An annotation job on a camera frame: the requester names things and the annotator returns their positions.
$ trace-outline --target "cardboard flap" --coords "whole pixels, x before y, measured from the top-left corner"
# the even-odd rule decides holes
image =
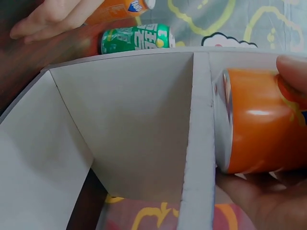
[[[10,109],[0,119],[0,229],[66,229],[92,155],[49,71]]]
[[[192,54],[109,58],[51,70],[111,195],[180,202]]]

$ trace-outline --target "green can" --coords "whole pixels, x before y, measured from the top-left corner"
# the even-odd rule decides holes
[[[100,49],[102,54],[111,54],[171,47],[175,47],[175,38],[169,26],[147,24],[106,31],[102,36]]]

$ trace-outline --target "yellow pattern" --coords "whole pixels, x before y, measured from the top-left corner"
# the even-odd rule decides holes
[[[178,46],[186,46],[186,44],[184,44],[184,42],[180,41],[180,42],[176,42],[176,47]]]
[[[250,42],[251,34],[253,28],[257,21],[261,18],[264,13],[274,13],[278,19],[285,23],[286,26],[294,29],[298,32],[300,37],[300,42],[298,45],[294,46],[292,43],[290,44],[291,51],[302,51],[304,49],[304,37],[302,29],[299,25],[295,24],[294,22],[288,20],[285,15],[281,14],[279,10],[274,6],[261,6],[255,14],[251,17],[250,22],[246,26],[245,33],[244,33],[244,40]]]
[[[177,218],[179,217],[179,211],[175,208],[173,208],[173,215]]]
[[[301,111],[299,109],[299,104],[296,103],[296,102],[291,102],[283,96],[282,92],[280,91],[280,88],[278,87],[278,80],[279,79],[276,80],[276,87],[278,89],[278,93],[279,93],[280,97],[282,98],[283,102],[292,110],[292,114],[291,114],[289,121],[293,122],[294,118],[296,116],[297,120],[298,120],[298,124],[301,127],[305,127],[306,126],[305,118],[304,118],[303,114],[301,113]]]
[[[202,0],[201,4],[198,5],[197,9],[200,10],[204,5],[208,3],[209,0]]]
[[[229,230],[238,230],[238,221],[236,219],[236,214],[231,208],[231,206],[228,204],[222,204],[222,205],[215,205],[215,207],[220,209],[221,212],[223,212],[223,214],[225,215],[228,221]]]
[[[267,40],[268,40],[269,43],[270,43],[271,49],[275,49],[275,43],[274,43],[274,40],[275,40],[275,33],[276,33],[276,29],[275,29],[275,28],[272,28],[272,29],[271,29],[271,32],[268,33],[268,36],[267,36]]]
[[[142,22],[141,22],[141,18],[140,18],[140,17],[135,17],[135,21],[136,21],[136,24],[137,24],[137,25],[142,25]]]
[[[124,198],[122,197],[112,197],[110,196],[109,194],[106,196],[106,200],[105,200],[105,203],[107,204],[114,204],[114,203],[117,203],[121,200],[123,200]]]
[[[143,217],[145,217],[145,216],[156,216],[156,217],[158,217],[157,228],[160,228],[163,220],[165,219],[165,217],[168,215],[169,211],[171,210],[171,208],[166,209],[166,207],[167,207],[167,203],[163,202],[163,203],[161,203],[161,208],[157,208],[157,207],[142,208],[139,211],[139,213],[137,214],[131,230],[138,230],[139,224],[140,224],[141,220],[143,219]]]
[[[176,15],[176,17],[187,22],[190,29],[194,33],[202,36],[209,36],[214,32],[217,32],[225,24],[225,22],[227,22],[227,20],[234,11],[236,0],[228,0],[226,8],[224,9],[224,12],[222,13],[221,17],[215,23],[213,23],[208,29],[205,30],[200,27],[197,27],[194,24],[193,19],[191,17],[187,16],[185,13],[180,12],[179,8],[174,6],[172,0],[167,0],[167,4],[171,12],[173,12]]]

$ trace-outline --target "orange soda can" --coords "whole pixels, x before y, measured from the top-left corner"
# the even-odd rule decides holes
[[[307,166],[307,97],[276,72],[227,69],[213,82],[216,164],[225,173]]]
[[[140,16],[152,10],[155,0],[105,0],[85,21],[88,25]]]

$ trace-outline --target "cartoon print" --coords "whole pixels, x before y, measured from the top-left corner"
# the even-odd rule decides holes
[[[255,43],[238,41],[234,37],[228,37],[223,33],[216,32],[211,36],[206,36],[201,41],[202,46],[222,46],[222,47],[241,47],[241,48],[258,48]]]

